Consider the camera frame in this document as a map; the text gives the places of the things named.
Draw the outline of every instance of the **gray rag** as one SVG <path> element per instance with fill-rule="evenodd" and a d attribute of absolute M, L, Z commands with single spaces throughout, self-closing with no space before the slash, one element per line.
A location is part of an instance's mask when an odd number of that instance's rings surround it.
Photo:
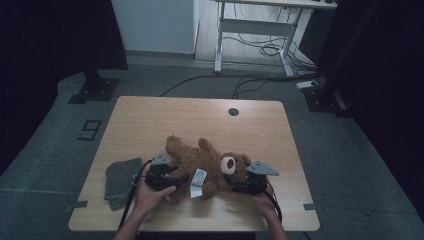
<path fill-rule="evenodd" d="M 142 163 L 141 158 L 134 158 L 112 163 L 107 168 L 104 199 L 109 201 L 109 206 L 113 211 L 126 204 L 132 183 L 140 171 Z"/>

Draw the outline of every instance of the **brown teddy bear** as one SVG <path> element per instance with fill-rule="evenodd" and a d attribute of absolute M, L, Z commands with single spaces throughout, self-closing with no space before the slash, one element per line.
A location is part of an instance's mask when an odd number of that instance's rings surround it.
<path fill-rule="evenodd" d="M 236 181 L 246 178 L 246 168 L 251 164 L 246 155 L 233 152 L 220 154 L 205 138 L 200 138 L 198 145 L 199 147 L 188 146 L 174 135 L 166 140 L 165 150 L 178 166 L 168 178 L 189 177 L 189 181 L 170 196 L 171 202 L 178 202 L 186 194 L 187 186 L 197 169 L 207 172 L 202 185 L 202 200 L 213 197 L 217 191 L 231 192 L 231 185 L 225 180 L 224 174 Z"/>

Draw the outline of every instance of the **desk leg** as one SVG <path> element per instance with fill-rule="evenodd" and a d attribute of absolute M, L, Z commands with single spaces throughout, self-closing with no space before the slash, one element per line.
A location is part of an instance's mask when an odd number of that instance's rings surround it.
<path fill-rule="evenodd" d="M 215 52 L 215 73 L 221 73 L 221 64 L 222 64 L 222 22 L 224 21 L 224 11 L 225 3 L 222 3 L 221 6 L 221 16 L 219 18 L 219 28 L 218 28 L 218 45 L 216 46 Z"/>
<path fill-rule="evenodd" d="M 294 34 L 296 33 L 297 25 L 299 23 L 300 15 L 302 14 L 302 10 L 303 10 L 303 8 L 299 8 L 297 10 L 296 18 L 293 21 L 292 27 L 290 29 L 289 38 L 287 39 L 286 43 L 284 44 L 283 51 L 280 52 L 281 61 L 283 62 L 283 67 L 284 67 L 284 70 L 286 71 L 287 77 L 294 77 L 292 68 L 290 66 L 291 61 L 290 61 L 289 57 L 287 56 L 287 54 L 289 52 L 290 45 L 293 41 Z"/>

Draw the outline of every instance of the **wooden table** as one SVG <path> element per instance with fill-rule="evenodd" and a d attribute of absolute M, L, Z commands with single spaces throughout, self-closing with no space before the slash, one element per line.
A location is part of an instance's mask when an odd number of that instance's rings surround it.
<path fill-rule="evenodd" d="M 229 109 L 237 109 L 232 116 Z M 119 98 L 69 221 L 74 231 L 115 231 L 123 210 L 111 211 L 103 200 L 106 168 L 113 162 L 165 154 L 172 134 L 192 146 L 207 138 L 223 152 L 247 154 L 278 170 L 270 181 L 287 231 L 314 231 L 320 226 L 283 104 L 276 101 L 191 98 Z M 218 193 L 208 201 L 191 199 L 178 205 L 161 203 L 140 231 L 266 231 L 267 225 L 241 194 Z"/>
<path fill-rule="evenodd" d="M 218 28 L 218 45 L 215 52 L 215 66 L 214 71 L 216 73 L 221 72 L 222 65 L 222 34 L 224 32 L 229 33 L 245 33 L 245 34 L 256 34 L 256 35 L 268 35 L 268 36 L 279 36 L 286 37 L 286 41 L 279 56 L 283 64 L 284 70 L 288 77 L 294 77 L 293 70 L 290 65 L 290 59 L 288 58 L 288 51 L 293 41 L 294 34 L 299 23 L 302 10 L 304 8 L 311 9 L 335 9 L 337 4 L 333 1 L 332 3 L 326 3 L 324 0 L 319 2 L 312 0 L 213 0 L 221 3 L 221 15 L 219 19 Z M 224 18 L 225 3 L 243 3 L 243 4 L 255 4 L 255 5 L 272 5 L 272 6 L 285 6 L 298 8 L 296 17 L 291 23 L 282 22 L 268 22 L 268 21 L 252 21 L 242 19 L 226 19 Z"/>

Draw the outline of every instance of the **white wall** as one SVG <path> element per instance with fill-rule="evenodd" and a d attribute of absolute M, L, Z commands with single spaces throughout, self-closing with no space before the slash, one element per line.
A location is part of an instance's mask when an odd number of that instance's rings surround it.
<path fill-rule="evenodd" d="M 194 54 L 199 0 L 112 0 L 125 50 Z"/>

